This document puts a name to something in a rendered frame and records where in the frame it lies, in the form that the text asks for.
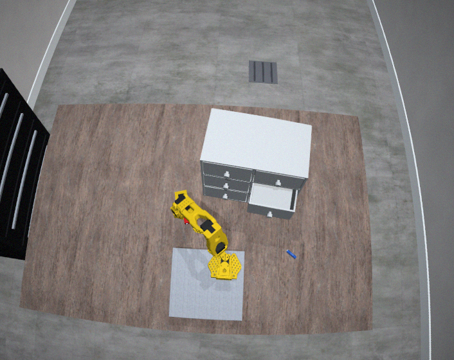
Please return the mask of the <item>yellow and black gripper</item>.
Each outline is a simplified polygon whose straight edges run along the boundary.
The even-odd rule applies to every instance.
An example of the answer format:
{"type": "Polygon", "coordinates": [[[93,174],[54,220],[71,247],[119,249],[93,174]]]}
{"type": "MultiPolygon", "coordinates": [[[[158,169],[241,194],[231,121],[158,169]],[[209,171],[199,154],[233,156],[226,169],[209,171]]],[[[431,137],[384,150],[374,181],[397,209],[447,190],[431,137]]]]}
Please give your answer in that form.
{"type": "MultiPolygon", "coordinates": [[[[175,192],[175,198],[177,199],[177,198],[179,198],[179,197],[180,197],[181,195],[183,195],[183,194],[187,194],[186,190],[179,191],[179,192],[175,192]]],[[[179,217],[179,219],[180,219],[180,218],[183,218],[183,219],[184,219],[184,216],[181,215],[181,216],[179,217]]],[[[182,220],[183,220],[183,219],[182,219],[182,220]]]]}

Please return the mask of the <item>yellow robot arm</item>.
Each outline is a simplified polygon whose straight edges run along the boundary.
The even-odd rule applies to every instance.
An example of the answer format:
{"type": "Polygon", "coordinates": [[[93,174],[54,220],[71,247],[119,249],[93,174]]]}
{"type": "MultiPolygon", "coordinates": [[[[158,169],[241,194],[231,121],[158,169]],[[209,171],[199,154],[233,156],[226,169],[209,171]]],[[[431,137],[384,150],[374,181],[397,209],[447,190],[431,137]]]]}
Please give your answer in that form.
{"type": "Polygon", "coordinates": [[[230,254],[225,253],[228,239],[217,221],[206,210],[202,210],[187,194],[177,198],[170,209],[177,218],[181,215],[184,216],[195,232],[204,235],[208,252],[213,255],[208,263],[211,278],[218,276],[237,279],[241,263],[235,253],[232,253],[231,257],[230,254]],[[198,218],[206,219],[200,227],[197,225],[198,218]]]}

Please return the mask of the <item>grey chest of drawers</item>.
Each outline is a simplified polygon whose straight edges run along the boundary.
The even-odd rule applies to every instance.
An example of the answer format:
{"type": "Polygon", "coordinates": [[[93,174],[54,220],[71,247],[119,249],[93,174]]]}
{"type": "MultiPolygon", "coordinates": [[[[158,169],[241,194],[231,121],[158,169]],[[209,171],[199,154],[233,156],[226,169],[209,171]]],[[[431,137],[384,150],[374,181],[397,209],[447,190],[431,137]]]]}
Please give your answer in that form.
{"type": "MultiPolygon", "coordinates": [[[[252,169],[248,203],[255,171],[308,179],[312,125],[241,112],[212,109],[200,158],[203,161],[252,169]]],[[[215,176],[216,175],[208,175],[215,176]]]]}

